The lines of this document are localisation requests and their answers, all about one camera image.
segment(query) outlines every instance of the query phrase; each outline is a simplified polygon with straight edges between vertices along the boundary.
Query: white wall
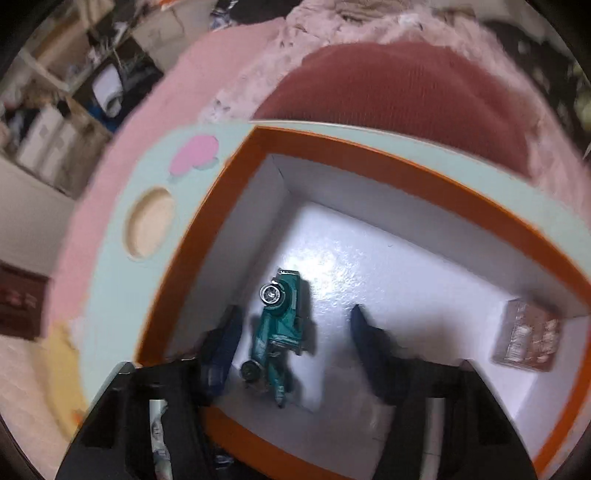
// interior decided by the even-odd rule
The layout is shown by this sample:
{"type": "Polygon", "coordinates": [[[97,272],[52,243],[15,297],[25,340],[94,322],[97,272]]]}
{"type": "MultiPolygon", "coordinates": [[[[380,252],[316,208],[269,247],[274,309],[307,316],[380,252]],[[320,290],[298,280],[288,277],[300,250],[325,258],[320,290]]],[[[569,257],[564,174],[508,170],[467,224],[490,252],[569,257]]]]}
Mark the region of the white wall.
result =
{"type": "Polygon", "coordinates": [[[0,154],[0,261],[50,275],[74,200],[0,154]]]}

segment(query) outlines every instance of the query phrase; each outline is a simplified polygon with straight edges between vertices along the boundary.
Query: round hole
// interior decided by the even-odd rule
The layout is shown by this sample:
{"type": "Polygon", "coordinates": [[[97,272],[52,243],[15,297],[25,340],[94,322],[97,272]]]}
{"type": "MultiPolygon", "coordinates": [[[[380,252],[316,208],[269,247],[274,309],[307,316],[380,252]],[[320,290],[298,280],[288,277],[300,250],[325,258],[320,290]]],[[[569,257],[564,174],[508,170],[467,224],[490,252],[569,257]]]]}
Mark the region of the round hole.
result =
{"type": "Polygon", "coordinates": [[[135,203],[125,228],[125,246],[135,258],[146,258],[162,245],[174,217],[174,199],[156,187],[135,203]]]}

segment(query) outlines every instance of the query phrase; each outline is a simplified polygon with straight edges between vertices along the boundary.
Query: black wheel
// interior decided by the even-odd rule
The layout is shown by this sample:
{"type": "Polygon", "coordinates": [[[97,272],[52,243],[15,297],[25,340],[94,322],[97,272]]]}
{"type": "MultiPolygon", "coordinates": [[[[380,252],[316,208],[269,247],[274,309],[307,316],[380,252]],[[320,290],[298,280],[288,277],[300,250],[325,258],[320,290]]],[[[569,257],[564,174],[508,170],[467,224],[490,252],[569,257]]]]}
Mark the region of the black wheel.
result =
{"type": "Polygon", "coordinates": [[[254,360],[247,360],[240,367],[240,375],[246,383],[254,383],[261,377],[261,367],[254,360]]]}

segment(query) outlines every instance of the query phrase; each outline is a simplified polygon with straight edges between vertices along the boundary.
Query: green toy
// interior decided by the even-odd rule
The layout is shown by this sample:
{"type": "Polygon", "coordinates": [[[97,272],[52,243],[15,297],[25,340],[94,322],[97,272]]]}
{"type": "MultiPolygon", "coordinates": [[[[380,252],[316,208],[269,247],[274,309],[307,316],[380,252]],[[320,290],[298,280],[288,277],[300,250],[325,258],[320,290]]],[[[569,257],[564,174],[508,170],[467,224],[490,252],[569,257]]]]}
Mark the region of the green toy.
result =
{"type": "Polygon", "coordinates": [[[300,273],[277,270],[271,283],[262,286],[260,296],[265,307],[253,340],[251,358],[242,364],[240,373],[247,383],[257,382],[264,374],[273,388],[275,402],[283,407],[288,383],[285,355],[288,350],[301,355],[302,350],[300,273]]]}

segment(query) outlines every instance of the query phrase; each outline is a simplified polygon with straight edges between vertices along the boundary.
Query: pink fluffy fabric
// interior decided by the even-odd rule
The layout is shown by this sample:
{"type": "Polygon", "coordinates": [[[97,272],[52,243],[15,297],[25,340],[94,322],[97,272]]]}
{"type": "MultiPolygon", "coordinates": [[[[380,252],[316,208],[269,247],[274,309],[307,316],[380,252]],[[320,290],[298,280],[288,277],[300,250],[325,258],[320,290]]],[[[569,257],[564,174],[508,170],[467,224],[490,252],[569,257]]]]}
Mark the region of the pink fluffy fabric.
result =
{"type": "Polygon", "coordinates": [[[283,19],[276,19],[206,34],[128,118],[72,216],[50,282],[45,331],[52,322],[82,314],[111,211],[138,159],[155,139],[195,123],[208,101],[265,50],[283,25],[283,19]]]}

